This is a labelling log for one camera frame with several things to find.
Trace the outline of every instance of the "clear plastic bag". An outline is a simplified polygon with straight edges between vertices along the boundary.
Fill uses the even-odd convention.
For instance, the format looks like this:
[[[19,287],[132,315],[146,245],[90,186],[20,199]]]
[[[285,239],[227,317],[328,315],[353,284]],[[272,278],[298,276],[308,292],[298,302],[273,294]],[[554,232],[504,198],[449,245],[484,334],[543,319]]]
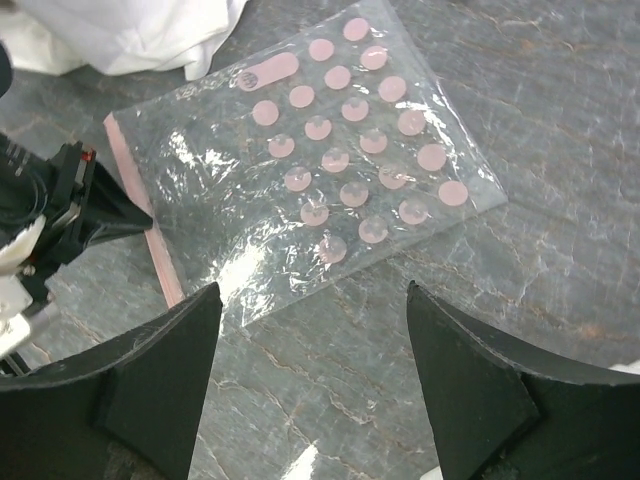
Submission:
[[[165,294],[220,282],[225,329],[506,202],[385,0],[107,128],[127,190],[146,188],[158,272],[176,272]]]

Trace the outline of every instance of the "pink oval label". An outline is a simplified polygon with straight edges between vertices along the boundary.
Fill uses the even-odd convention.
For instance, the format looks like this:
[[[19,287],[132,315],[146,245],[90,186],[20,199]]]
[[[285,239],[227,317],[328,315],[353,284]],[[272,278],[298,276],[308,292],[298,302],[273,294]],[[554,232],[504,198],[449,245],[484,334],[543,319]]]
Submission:
[[[407,110],[402,112],[398,118],[398,130],[408,137],[422,133],[426,126],[427,119],[424,117],[424,113],[419,110]]]
[[[360,148],[367,153],[382,153],[387,148],[387,136],[378,129],[365,132],[360,136]]]
[[[384,47],[369,47],[360,56],[360,64],[367,70],[380,70],[387,63],[387,49]]]
[[[440,145],[431,143],[418,152],[418,165],[428,172],[437,172],[447,161],[447,152]]]
[[[310,227],[317,227],[327,221],[329,209],[326,205],[308,202],[300,209],[300,218]]]
[[[305,108],[313,103],[316,94],[308,85],[300,85],[291,90],[289,102],[296,108]]]
[[[349,154],[339,148],[332,148],[322,156],[322,168],[330,173],[340,173],[349,166]]]
[[[342,105],[342,116],[350,122],[360,122],[369,114],[369,104],[366,100],[351,97]]]
[[[402,165],[384,165],[378,172],[380,183],[389,190],[398,190],[407,183],[407,170]]]
[[[382,242],[389,235],[389,228],[384,218],[379,216],[369,217],[362,221],[358,227],[360,238],[370,244]]]
[[[385,102],[395,103],[407,93],[407,82],[401,77],[387,77],[378,87],[378,94]]]
[[[371,27],[364,18],[354,18],[344,27],[344,38],[350,42],[358,42],[367,36]]]
[[[338,263],[347,255],[347,244],[340,237],[332,235],[318,245],[318,257],[323,263]]]
[[[295,145],[293,138],[281,133],[269,140],[269,153],[276,158],[284,158],[291,155]]]
[[[324,83],[332,90],[342,90],[351,81],[351,72],[348,68],[338,65],[333,67],[324,76]]]
[[[333,42],[325,39],[319,38],[311,42],[309,45],[309,55],[316,62],[324,62],[329,60],[333,56],[333,52],[335,51],[335,47],[333,46]]]
[[[316,115],[306,123],[304,132],[311,140],[324,140],[331,133],[331,122],[321,115]]]
[[[256,103],[251,113],[255,122],[263,127],[269,127],[276,123],[279,115],[278,106],[271,100],[262,100]]]
[[[367,198],[369,198],[369,189],[364,183],[350,182],[340,189],[340,200],[347,207],[361,207]]]
[[[429,218],[427,204],[420,199],[405,200],[398,208],[400,218],[407,225],[419,225]]]
[[[292,192],[301,192],[311,185],[311,172],[304,167],[293,167],[284,176],[284,184]]]
[[[440,200],[445,205],[459,207],[469,198],[469,190],[467,190],[467,187],[465,187],[462,182],[450,180],[440,185],[438,197],[440,197]]]

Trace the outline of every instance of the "white cloth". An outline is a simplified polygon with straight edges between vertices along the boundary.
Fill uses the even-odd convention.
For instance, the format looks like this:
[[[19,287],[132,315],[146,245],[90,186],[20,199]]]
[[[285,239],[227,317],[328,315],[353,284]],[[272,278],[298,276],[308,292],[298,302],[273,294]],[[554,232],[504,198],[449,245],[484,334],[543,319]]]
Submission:
[[[184,67],[204,76],[248,0],[16,0],[0,37],[18,69],[105,75]]]

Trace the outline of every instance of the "gray marble surface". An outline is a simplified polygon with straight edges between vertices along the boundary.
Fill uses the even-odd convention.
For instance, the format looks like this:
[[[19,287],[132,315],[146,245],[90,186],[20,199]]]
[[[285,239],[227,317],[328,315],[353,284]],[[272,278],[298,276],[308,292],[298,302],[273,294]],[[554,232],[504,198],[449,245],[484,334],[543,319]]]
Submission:
[[[213,69],[348,1],[252,0]],[[597,365],[640,358],[640,5],[395,0],[510,197],[218,345],[193,479],[418,479],[437,464],[404,319],[416,279],[533,344]],[[180,72],[18,74],[0,128],[42,155]],[[65,318],[25,355],[86,349],[165,307],[142,238],[55,279]]]

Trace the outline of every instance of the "pink dot sticker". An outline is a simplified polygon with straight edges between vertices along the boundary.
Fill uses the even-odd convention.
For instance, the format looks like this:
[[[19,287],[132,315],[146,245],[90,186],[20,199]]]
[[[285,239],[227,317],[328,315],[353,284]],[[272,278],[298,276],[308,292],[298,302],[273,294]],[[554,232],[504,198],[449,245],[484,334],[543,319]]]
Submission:
[[[304,133],[311,140],[324,140],[331,133],[331,122],[321,115],[315,115],[304,126]]]
[[[262,100],[255,104],[252,114],[258,125],[269,127],[278,120],[278,106],[271,100]]]
[[[467,187],[465,187],[462,182],[450,180],[440,185],[438,197],[440,197],[440,200],[445,205],[459,207],[469,198],[469,190],[467,190]]]
[[[322,156],[322,168],[329,173],[340,173],[349,166],[349,154],[340,148],[332,148]]]
[[[407,110],[398,118],[398,130],[408,137],[418,135],[427,126],[427,119],[420,110]]]
[[[354,18],[345,25],[344,38],[350,42],[358,42],[367,36],[369,29],[369,22],[364,18]]]
[[[347,255],[347,244],[340,237],[331,236],[318,245],[318,257],[327,264],[338,263]]]
[[[437,172],[447,161],[447,152],[440,145],[431,143],[418,152],[418,165],[427,172]]]
[[[369,114],[369,104],[366,100],[351,97],[342,105],[342,116],[350,122],[360,122]]]
[[[335,47],[333,43],[325,38],[318,38],[309,45],[309,55],[316,62],[324,62],[333,56]]]
[[[338,65],[329,70],[324,76],[324,83],[332,90],[342,90],[351,81],[351,72],[347,67]]]
[[[389,190],[398,190],[407,183],[407,170],[399,164],[384,165],[378,172],[380,183]]]
[[[269,140],[269,153],[276,158],[284,158],[291,155],[296,143],[289,135],[281,133]]]
[[[378,87],[378,94],[385,102],[394,103],[407,93],[407,82],[401,77],[387,77]]]
[[[317,227],[327,221],[329,209],[326,205],[307,202],[300,209],[300,218],[310,227]]]
[[[387,136],[377,128],[369,130],[360,136],[360,148],[367,153],[382,153],[387,148]]]
[[[369,198],[369,189],[364,183],[349,182],[340,189],[340,200],[347,207],[361,207],[367,198]]]
[[[379,216],[369,217],[362,221],[358,227],[360,238],[370,244],[382,242],[389,235],[389,228],[384,218]]]
[[[311,105],[316,94],[308,85],[300,85],[289,93],[289,102],[296,108],[305,108]]]
[[[360,63],[367,70],[380,70],[387,63],[387,49],[384,47],[369,47],[360,56]]]
[[[304,167],[293,167],[285,174],[284,184],[292,192],[301,192],[311,185],[311,172]]]
[[[407,225],[419,225],[429,218],[427,204],[418,198],[411,198],[402,202],[398,208],[398,213],[402,221]]]

